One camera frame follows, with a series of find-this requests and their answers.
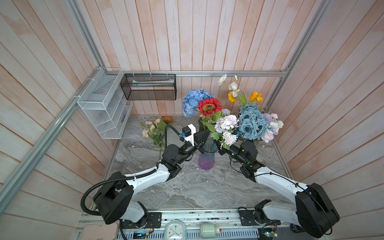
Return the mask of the blue hydrangea flower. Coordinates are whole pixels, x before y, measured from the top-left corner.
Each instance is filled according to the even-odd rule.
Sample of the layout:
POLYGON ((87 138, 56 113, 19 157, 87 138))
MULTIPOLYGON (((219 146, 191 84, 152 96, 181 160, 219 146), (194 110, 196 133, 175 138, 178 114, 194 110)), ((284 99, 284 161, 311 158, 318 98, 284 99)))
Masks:
POLYGON ((203 89, 192 90, 183 98, 182 111, 186 118, 191 118, 198 110, 199 102, 213 98, 214 95, 203 89))

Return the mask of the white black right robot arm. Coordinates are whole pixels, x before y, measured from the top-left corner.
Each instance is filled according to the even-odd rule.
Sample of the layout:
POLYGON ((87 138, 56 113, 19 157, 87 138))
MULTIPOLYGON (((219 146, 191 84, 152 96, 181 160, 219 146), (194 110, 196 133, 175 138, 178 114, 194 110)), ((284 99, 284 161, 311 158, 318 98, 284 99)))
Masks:
POLYGON ((263 200, 255 206, 254 221, 268 225, 282 221, 297 226, 314 238, 330 235, 340 215, 322 186, 306 185, 280 175, 257 161, 258 151, 251 141, 228 149, 219 147, 220 155, 229 155, 241 164, 240 173, 252 182, 267 186, 290 200, 294 207, 277 206, 271 200, 263 200))

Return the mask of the red rose flower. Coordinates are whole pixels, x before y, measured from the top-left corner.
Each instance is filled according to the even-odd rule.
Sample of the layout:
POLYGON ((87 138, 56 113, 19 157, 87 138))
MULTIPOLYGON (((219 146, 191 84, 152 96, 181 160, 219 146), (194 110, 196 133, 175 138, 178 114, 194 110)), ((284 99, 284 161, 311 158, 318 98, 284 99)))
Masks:
POLYGON ((210 130, 210 137, 218 141, 222 134, 218 133, 215 126, 222 116, 222 104, 217 98, 208 98, 198 103, 198 110, 201 113, 199 130, 210 130))

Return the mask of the blue purple glass vase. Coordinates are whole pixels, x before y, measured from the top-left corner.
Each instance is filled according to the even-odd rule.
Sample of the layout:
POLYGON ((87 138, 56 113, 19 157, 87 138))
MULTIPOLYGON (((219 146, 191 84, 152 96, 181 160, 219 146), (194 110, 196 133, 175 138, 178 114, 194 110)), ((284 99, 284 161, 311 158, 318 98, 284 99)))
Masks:
POLYGON ((215 165, 215 154, 218 152, 218 147, 213 138, 208 138, 204 147, 203 153, 200 155, 198 164, 202 170, 211 170, 215 165))

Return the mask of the peach rose flower bunch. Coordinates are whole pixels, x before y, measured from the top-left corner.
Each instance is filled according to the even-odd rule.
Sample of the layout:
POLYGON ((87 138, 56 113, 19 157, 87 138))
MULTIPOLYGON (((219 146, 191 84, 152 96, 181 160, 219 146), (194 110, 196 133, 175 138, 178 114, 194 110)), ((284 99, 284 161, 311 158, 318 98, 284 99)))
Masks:
POLYGON ((150 138, 153 144, 160 151, 160 154, 165 147, 165 127, 166 122, 160 118, 153 118, 151 121, 141 123, 143 128, 142 135, 144 138, 150 138))

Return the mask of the yellow poppy flower stem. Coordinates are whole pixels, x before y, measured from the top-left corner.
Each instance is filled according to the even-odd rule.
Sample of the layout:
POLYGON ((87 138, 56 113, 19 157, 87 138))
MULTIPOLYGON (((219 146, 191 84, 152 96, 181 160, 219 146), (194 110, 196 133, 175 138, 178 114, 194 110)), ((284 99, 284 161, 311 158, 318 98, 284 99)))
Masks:
POLYGON ((243 107, 247 104, 254 104, 255 102, 263 102, 264 98, 262 93, 253 92, 249 97, 246 94, 230 92, 228 93, 228 100, 231 103, 239 102, 238 106, 243 107))

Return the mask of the white ranunculus flower stem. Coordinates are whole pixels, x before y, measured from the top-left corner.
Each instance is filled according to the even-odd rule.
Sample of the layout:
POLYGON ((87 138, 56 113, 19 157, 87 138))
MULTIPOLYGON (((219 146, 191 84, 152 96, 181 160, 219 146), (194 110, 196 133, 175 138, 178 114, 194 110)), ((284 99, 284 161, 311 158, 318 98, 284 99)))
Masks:
MULTIPOLYGON (((227 74, 224 74, 218 81, 218 85, 221 86, 224 81, 227 79, 227 74)), ((236 82, 232 82, 229 85, 229 94, 228 94, 228 100, 231 103, 234 103, 237 101, 237 97, 240 95, 239 85, 236 82)))

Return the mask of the pastel mixed flower bouquet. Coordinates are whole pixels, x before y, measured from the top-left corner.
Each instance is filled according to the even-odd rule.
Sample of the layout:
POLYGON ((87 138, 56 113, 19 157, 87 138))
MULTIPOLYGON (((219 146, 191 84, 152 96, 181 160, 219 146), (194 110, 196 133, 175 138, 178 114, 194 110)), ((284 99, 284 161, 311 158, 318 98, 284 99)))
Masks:
POLYGON ((263 116, 269 125, 267 132, 262 135, 262 140, 269 143, 279 134, 279 130, 284 127, 284 122, 279 120, 279 116, 275 113, 264 113, 263 116))

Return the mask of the white small-flower green bunch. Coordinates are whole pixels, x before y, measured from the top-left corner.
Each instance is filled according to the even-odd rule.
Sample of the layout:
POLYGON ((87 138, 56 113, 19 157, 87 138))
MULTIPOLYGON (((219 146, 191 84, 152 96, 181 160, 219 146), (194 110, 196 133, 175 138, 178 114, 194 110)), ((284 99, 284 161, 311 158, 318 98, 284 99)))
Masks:
POLYGON ((223 109, 219 119, 215 122, 215 130, 211 132, 210 137, 219 144, 220 149, 229 150, 239 137, 238 134, 239 119, 228 109, 223 109))

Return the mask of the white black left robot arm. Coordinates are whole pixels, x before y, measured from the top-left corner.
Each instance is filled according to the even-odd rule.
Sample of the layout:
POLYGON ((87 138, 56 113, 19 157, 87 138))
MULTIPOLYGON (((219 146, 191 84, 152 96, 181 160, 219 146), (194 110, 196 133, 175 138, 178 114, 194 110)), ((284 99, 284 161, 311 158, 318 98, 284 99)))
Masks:
POLYGON ((161 161, 153 168, 131 175, 116 172, 90 187, 81 198, 82 210, 89 215, 101 216, 107 225, 129 221, 142 228, 149 222, 149 212, 141 202, 133 202, 132 197, 153 185, 175 178, 182 170, 181 163, 196 151, 203 152, 210 134, 209 130, 196 132, 194 125, 184 127, 180 134, 183 146, 166 146, 161 161))

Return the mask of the light blue rose bunch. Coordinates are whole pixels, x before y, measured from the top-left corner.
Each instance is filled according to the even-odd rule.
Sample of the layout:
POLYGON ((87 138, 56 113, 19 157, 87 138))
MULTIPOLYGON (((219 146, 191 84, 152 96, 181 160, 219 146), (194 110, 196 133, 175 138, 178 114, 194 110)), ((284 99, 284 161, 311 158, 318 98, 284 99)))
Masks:
POLYGON ((243 139, 256 140, 269 130, 269 122, 259 110, 258 105, 247 104, 240 107, 239 131, 243 139))

